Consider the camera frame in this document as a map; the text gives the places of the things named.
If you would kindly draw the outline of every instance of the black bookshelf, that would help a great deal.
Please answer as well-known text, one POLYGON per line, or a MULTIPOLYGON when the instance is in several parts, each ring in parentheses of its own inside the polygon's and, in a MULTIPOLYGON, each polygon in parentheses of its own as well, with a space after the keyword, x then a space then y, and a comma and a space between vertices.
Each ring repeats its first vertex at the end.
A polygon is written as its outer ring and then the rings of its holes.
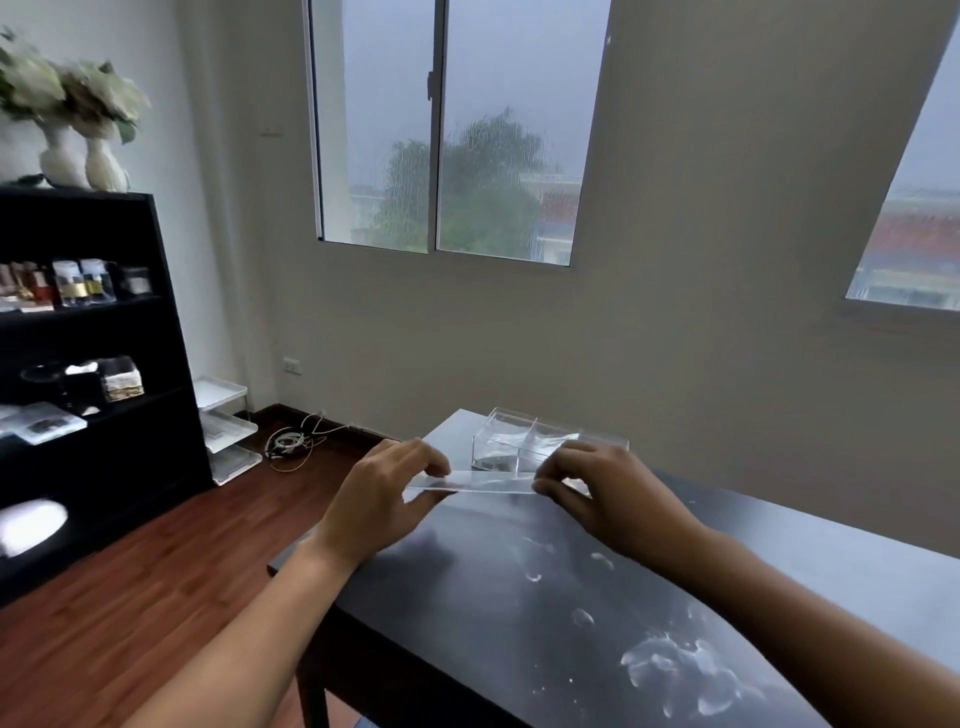
POLYGON ((27 367, 123 354, 146 392, 42 445, 0 437, 0 509, 48 498, 68 513, 48 541, 0 558, 2 606, 210 488, 212 477, 153 197, 0 186, 0 221, 0 262, 97 257, 146 266, 154 288, 117 303, 0 313, 0 403, 31 403, 19 378, 27 367))

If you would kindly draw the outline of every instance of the electrical outlet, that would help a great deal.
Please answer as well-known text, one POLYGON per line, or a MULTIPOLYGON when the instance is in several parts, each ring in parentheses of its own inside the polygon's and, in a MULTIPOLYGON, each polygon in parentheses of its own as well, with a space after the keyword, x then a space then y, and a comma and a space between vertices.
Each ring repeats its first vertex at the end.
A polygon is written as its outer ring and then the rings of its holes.
POLYGON ((291 359, 289 356, 283 357, 283 371, 288 375, 303 376, 303 371, 300 369, 300 360, 291 359))

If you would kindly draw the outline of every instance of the white vase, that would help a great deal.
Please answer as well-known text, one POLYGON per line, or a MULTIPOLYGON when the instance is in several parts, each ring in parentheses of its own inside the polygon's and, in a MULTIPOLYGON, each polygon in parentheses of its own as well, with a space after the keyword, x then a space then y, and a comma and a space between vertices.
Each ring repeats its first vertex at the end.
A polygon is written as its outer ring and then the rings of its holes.
POLYGON ((102 192, 129 192, 130 176, 110 150, 116 125, 112 121, 78 120, 73 126, 86 139, 86 180, 90 186, 102 192))
POLYGON ((47 137, 47 149, 40 154, 40 171, 54 187, 86 187, 84 161, 70 149, 70 125, 65 121, 38 121, 47 137))

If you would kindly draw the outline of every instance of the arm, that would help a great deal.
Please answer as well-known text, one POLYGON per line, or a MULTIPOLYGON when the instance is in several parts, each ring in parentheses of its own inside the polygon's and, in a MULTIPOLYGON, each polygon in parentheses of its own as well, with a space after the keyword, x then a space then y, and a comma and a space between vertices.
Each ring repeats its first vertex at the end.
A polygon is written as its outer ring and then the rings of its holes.
POLYGON ((597 539, 726 619, 834 728, 960 723, 960 677, 702 525, 626 450, 567 443, 538 479, 535 490, 597 539))
POLYGON ((449 495, 422 493, 404 503, 403 489, 423 470, 443 476, 450 466, 420 440, 372 449, 267 588, 127 728, 269 726, 300 655, 353 571, 449 495))

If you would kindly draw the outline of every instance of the white flower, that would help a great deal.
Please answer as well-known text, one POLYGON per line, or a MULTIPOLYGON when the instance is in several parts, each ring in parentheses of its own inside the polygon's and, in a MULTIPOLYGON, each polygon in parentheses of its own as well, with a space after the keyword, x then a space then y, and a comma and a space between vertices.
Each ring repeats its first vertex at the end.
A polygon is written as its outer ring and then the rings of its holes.
POLYGON ((140 109, 150 105, 146 94, 130 79, 117 75, 109 63, 98 66, 81 61, 79 69, 90 93, 104 103, 111 115, 136 122, 140 119, 140 109))
POLYGON ((12 87, 10 100, 34 113, 49 111, 66 98, 60 74, 54 66, 35 53, 9 54, 10 63, 0 72, 12 87))

